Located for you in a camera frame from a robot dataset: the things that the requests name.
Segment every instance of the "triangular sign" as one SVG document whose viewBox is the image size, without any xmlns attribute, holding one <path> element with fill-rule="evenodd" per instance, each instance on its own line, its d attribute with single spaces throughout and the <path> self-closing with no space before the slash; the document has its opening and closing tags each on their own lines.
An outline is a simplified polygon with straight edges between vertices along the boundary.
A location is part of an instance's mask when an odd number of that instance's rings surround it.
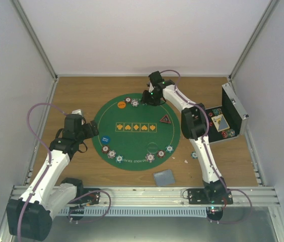
<svg viewBox="0 0 284 242">
<path fill-rule="evenodd" d="M 171 124 L 171 121 L 170 121 L 169 116 L 167 114 L 164 115 L 162 119 L 160 119 L 160 122 L 166 123 L 166 124 Z"/>
</svg>

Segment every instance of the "metal vent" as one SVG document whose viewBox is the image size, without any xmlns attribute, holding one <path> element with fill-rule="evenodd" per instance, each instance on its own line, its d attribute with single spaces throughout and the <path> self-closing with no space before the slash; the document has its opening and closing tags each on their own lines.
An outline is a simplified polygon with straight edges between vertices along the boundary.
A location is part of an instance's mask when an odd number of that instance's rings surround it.
<svg viewBox="0 0 284 242">
<path fill-rule="evenodd" d="M 106 208 L 86 207 L 83 214 L 72 214 L 72 216 L 101 216 Z M 68 216 L 69 208 L 64 208 L 58 216 Z M 206 208 L 134 208 L 134 207 L 113 207 L 107 216 L 112 217 L 202 217 L 206 218 Z"/>
</svg>

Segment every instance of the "green poker mat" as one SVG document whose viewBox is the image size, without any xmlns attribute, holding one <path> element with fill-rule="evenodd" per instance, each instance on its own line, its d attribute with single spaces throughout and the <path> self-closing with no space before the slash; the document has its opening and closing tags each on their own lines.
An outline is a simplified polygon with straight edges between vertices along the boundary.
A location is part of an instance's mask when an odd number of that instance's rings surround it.
<svg viewBox="0 0 284 242">
<path fill-rule="evenodd" d="M 129 93 L 118 96 L 107 102 L 96 114 L 99 135 L 93 138 L 97 153 L 109 164 L 124 170 L 147 170 L 165 162 L 178 146 L 180 140 L 179 120 L 166 103 L 160 106 L 141 104 L 141 93 Z M 137 100 L 138 106 L 125 102 L 129 97 Z M 166 116 L 170 124 L 160 120 Z M 166 151 L 172 146 L 171 153 Z M 115 151 L 115 157 L 103 153 L 103 146 Z M 158 151 L 165 151 L 164 157 L 158 157 Z M 149 162 L 147 154 L 153 154 L 154 160 Z"/>
</svg>

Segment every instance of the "wood surface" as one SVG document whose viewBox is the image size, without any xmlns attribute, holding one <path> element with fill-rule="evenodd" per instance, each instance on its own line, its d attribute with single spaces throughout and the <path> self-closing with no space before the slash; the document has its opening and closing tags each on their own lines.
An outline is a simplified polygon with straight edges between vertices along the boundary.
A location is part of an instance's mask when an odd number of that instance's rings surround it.
<svg viewBox="0 0 284 242">
<path fill-rule="evenodd" d="M 147 89 L 148 81 L 148 77 L 62 77 L 52 103 L 67 113 L 82 109 L 86 120 L 92 120 L 107 101 L 126 93 L 142 93 Z M 182 77 L 179 89 L 191 100 L 202 102 L 209 108 L 221 105 L 222 84 L 226 82 L 226 78 Z M 180 119 L 180 113 L 172 104 L 169 105 Z M 46 144 L 50 144 L 58 129 L 63 128 L 63 122 L 64 116 L 51 108 L 43 134 Z M 172 186 L 202 186 L 200 165 L 197 159 L 191 158 L 193 148 L 183 135 L 174 154 L 167 161 L 144 171 L 116 168 L 98 155 L 91 140 L 87 140 L 86 144 L 88 151 L 75 154 L 57 184 L 65 177 L 73 177 L 82 179 L 86 186 L 155 186 L 153 173 L 171 169 L 176 180 Z M 211 150 L 228 186 L 257 185 L 245 137 L 212 144 Z M 32 179 L 42 166 L 46 154 L 46 150 L 40 147 Z"/>
</svg>

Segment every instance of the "orange disc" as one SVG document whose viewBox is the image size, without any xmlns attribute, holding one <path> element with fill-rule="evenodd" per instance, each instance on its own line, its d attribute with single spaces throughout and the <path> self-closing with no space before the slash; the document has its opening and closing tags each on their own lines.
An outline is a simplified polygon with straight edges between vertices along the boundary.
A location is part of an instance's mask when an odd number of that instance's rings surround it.
<svg viewBox="0 0 284 242">
<path fill-rule="evenodd" d="M 118 102 L 117 106 L 118 106 L 119 108 L 125 108 L 126 103 L 123 102 L 123 101 L 121 101 L 121 102 Z"/>
</svg>

